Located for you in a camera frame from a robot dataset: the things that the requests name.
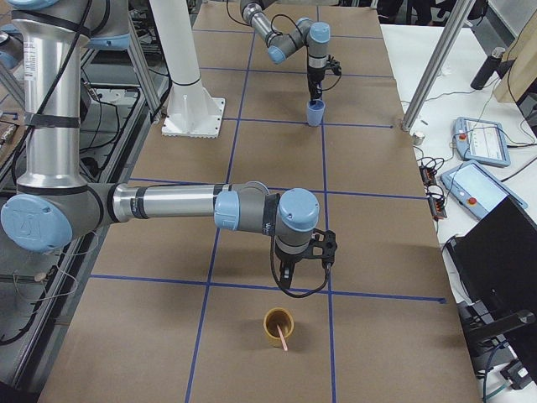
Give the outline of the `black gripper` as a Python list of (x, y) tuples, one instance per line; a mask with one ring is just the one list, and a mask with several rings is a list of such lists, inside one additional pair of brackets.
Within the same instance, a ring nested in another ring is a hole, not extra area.
[(276, 275), (277, 284), (284, 290), (289, 290), (294, 275), (295, 265), (304, 258), (305, 254), (287, 254), (283, 251), (276, 251), (275, 254), (279, 259), (279, 272)]
[(310, 93), (310, 107), (320, 107), (322, 88), (321, 84), (325, 79), (326, 65), (321, 67), (307, 66), (307, 82)]

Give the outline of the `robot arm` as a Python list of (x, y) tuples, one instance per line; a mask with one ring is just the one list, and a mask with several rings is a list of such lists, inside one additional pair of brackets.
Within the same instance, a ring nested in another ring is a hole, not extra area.
[(45, 254), (114, 223), (156, 217), (211, 217), (229, 231), (269, 236), (270, 268), (289, 293), (295, 266), (333, 263), (336, 243), (317, 228), (317, 198), (301, 188), (271, 193), (244, 184), (155, 185), (91, 182), (81, 162), (92, 151), (112, 155), (123, 134), (81, 144), (81, 51), (127, 51), (140, 82), (149, 80), (126, 1), (13, 1), (11, 20), (23, 43), (24, 135), (16, 150), (26, 168), (13, 174), (16, 193), (1, 225), (20, 248)]
[(308, 105), (319, 109), (325, 90), (322, 82), (326, 71), (331, 70), (334, 75), (341, 75), (339, 61), (329, 54), (331, 27), (322, 21), (300, 18), (294, 22), (295, 28), (292, 31), (284, 33), (277, 29), (274, 20), (265, 14), (265, 9), (272, 4), (271, 1), (241, 1), (242, 19), (264, 40), (268, 56), (276, 65), (286, 61), (301, 48), (306, 48), (307, 83), (310, 93)]

